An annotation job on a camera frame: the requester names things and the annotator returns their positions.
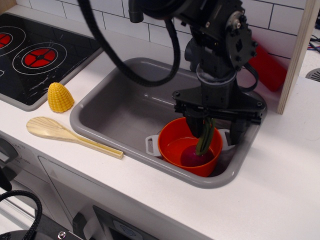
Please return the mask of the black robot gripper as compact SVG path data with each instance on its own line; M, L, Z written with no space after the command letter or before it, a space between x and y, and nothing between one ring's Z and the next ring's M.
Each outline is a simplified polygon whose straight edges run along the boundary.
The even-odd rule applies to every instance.
M230 121L230 144L237 145L249 123L262 122L264 101L238 86L236 70L216 77L198 65L195 73L200 86L173 92L175 111L186 117L194 137L202 135L205 118Z

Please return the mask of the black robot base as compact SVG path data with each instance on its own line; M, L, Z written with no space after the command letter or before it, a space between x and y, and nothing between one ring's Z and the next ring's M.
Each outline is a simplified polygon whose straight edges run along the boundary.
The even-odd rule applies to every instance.
M28 230L14 230L0 235L1 240L81 240L48 217L42 220L43 207L40 199L33 193L24 190L11 190L0 195L0 201L10 197L23 196L32 199L36 204L35 218Z

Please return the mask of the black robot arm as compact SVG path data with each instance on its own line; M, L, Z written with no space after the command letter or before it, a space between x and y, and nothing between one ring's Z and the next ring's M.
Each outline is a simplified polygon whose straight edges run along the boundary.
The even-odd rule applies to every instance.
M189 25L192 39L185 59L200 86L177 90L172 97L176 112L186 118L193 136L200 137L205 131L207 117L226 120L231 123L228 144L236 145L251 124L261 123L265 102L252 94L254 86L237 83L241 68L259 76L249 63L258 44L252 39L240 0L131 0L128 12L133 23L149 16L177 18L182 25Z

